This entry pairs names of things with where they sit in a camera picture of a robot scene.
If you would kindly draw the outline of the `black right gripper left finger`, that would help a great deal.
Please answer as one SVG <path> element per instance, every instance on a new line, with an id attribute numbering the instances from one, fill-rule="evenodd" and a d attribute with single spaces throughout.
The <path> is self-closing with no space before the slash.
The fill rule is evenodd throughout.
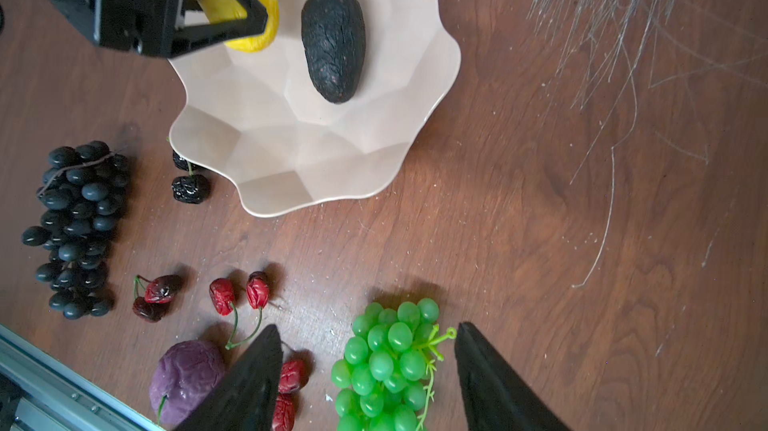
<path id="1" fill-rule="evenodd" d="M 266 326 L 178 430 L 270 430 L 283 364 L 278 327 Z"/>

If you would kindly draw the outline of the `pink scalloped fruit bowl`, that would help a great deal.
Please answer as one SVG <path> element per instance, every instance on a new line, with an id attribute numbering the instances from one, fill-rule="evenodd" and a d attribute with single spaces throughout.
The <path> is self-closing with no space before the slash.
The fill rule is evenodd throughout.
<path id="1" fill-rule="evenodd" d="M 264 51 L 216 45 L 173 60 L 186 102 L 169 141 L 229 179 L 243 208 L 279 216 L 388 186 L 461 65 L 438 0 L 358 0 L 367 50 L 343 104 L 312 85 L 300 37 L 306 0 L 278 0 L 280 27 Z"/>

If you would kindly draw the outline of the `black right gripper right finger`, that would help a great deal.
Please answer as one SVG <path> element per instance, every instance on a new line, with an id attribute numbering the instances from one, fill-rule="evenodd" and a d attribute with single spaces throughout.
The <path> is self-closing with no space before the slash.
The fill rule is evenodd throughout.
<path id="1" fill-rule="evenodd" d="M 473 323 L 459 325 L 454 352 L 469 430 L 569 430 Z"/>

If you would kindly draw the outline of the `red cherry pair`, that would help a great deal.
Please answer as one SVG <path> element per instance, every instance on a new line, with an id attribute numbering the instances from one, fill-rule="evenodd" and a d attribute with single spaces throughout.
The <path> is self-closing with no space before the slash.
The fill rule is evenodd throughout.
<path id="1" fill-rule="evenodd" d="M 252 272 L 245 286 L 236 285 L 229 278 L 217 278 L 208 287 L 209 297 L 216 313 L 222 317 L 233 316 L 233 329 L 225 344 L 226 350 L 233 350 L 247 344 L 255 338 L 263 324 L 263 313 L 270 300 L 270 282 L 265 271 Z M 248 306 L 258 314 L 254 330 L 245 338 L 236 340 L 236 334 L 240 323 L 238 302 L 240 297 L 245 297 Z"/>
<path id="2" fill-rule="evenodd" d="M 282 365 L 272 431 L 293 430 L 296 417 L 295 394 L 304 386 L 306 380 L 306 365 L 303 360 L 293 359 Z"/>
<path id="3" fill-rule="evenodd" d="M 147 322 L 159 322 L 167 314 L 170 303 L 181 291 L 183 284 L 183 278 L 176 274 L 162 275 L 152 280 L 136 275 L 133 313 Z"/>

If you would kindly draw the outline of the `black fake avocado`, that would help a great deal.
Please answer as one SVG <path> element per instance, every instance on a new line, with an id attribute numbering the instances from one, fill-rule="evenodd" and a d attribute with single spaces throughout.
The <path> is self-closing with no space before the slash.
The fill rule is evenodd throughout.
<path id="1" fill-rule="evenodd" d="M 301 39 L 310 80 L 327 101 L 345 103 L 359 86 L 366 56 L 366 28 L 358 0 L 307 0 Z"/>

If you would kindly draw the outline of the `aluminium mounting rail frame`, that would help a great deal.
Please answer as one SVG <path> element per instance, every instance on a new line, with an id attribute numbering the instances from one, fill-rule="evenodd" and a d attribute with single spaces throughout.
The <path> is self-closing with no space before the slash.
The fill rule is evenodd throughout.
<path id="1" fill-rule="evenodd" d="M 1 428 L 158 430 L 160 427 L 3 326 Z"/>

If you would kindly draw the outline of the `black cherry pair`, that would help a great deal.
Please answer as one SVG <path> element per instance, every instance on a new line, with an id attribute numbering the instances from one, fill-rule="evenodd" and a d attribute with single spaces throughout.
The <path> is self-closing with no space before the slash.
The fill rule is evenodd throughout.
<path id="1" fill-rule="evenodd" d="M 171 184 L 173 198 L 186 204 L 201 204 L 211 194 L 211 183 L 205 175 L 199 174 L 199 166 L 182 158 L 176 151 L 172 155 L 174 165 L 183 174 Z"/>

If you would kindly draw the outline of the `green grape bunch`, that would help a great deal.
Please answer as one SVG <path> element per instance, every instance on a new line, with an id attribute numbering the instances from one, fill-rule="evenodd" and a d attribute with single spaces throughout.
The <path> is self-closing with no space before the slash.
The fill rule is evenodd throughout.
<path id="1" fill-rule="evenodd" d="M 353 336 L 332 368 L 336 429 L 402 430 L 427 428 L 435 399 L 439 345 L 457 338 L 442 329 L 440 308 L 431 298 L 404 301 L 396 308 L 371 302 L 351 324 Z"/>

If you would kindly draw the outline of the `dark purple grape bunch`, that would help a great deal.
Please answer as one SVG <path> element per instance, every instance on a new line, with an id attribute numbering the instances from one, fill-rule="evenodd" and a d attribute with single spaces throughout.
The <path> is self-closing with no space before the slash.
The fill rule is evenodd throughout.
<path id="1" fill-rule="evenodd" d="M 65 318 L 105 316 L 114 306 L 108 257 L 127 204 L 130 162 L 93 140 L 57 147 L 47 163 L 35 192 L 44 212 L 21 235 L 24 245 L 47 252 L 35 280 L 48 286 L 49 308 Z"/>

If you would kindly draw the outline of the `purple fake fig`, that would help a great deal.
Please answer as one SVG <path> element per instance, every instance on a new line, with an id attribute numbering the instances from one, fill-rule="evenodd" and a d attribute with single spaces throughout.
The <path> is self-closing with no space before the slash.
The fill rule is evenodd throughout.
<path id="1" fill-rule="evenodd" d="M 219 384 L 226 372 L 219 348 L 208 340 L 171 346 L 159 359 L 149 388 L 156 423 L 175 427 Z"/>

